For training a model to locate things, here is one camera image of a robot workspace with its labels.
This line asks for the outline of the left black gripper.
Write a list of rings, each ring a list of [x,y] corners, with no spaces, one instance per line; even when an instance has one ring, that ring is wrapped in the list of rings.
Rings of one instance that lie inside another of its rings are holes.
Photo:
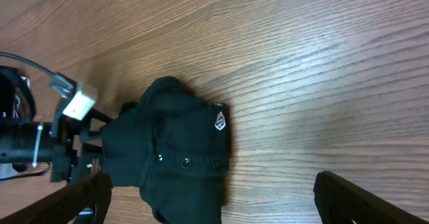
[[[74,184],[85,176],[102,169],[104,164],[103,148],[91,144],[91,140],[101,137],[101,130],[91,131],[93,119],[109,123],[112,119],[92,108],[83,120],[75,120],[63,114],[70,99],[58,101],[50,130],[55,141],[52,154],[51,182]]]

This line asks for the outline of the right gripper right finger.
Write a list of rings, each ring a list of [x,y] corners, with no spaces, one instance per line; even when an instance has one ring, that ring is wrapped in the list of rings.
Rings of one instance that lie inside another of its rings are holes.
[[[319,172],[313,192],[323,224],[428,224],[333,172]]]

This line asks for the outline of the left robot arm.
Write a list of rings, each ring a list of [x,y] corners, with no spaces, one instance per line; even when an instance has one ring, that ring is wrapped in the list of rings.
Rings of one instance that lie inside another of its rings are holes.
[[[1,163],[47,162],[52,165],[52,182],[75,183],[88,175],[92,161],[101,159],[103,153],[101,147],[89,143],[101,134],[90,130],[90,122],[98,119],[108,123],[112,119],[93,108],[85,110],[82,119],[73,118],[65,110],[75,95],[58,101],[52,122],[36,122],[34,99],[24,81],[9,67],[1,69],[1,77],[19,89],[29,104],[29,117],[1,119]]]

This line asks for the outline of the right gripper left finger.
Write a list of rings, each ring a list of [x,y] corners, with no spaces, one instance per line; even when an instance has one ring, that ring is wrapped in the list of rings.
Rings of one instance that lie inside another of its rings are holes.
[[[110,176],[97,172],[1,219],[1,224],[103,223],[111,203]]]

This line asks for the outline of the black t-shirt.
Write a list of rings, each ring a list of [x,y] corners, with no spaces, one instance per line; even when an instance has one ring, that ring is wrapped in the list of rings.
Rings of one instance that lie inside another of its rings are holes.
[[[220,223],[229,170],[227,106],[156,79],[139,102],[101,129],[103,170],[135,186],[160,223]]]

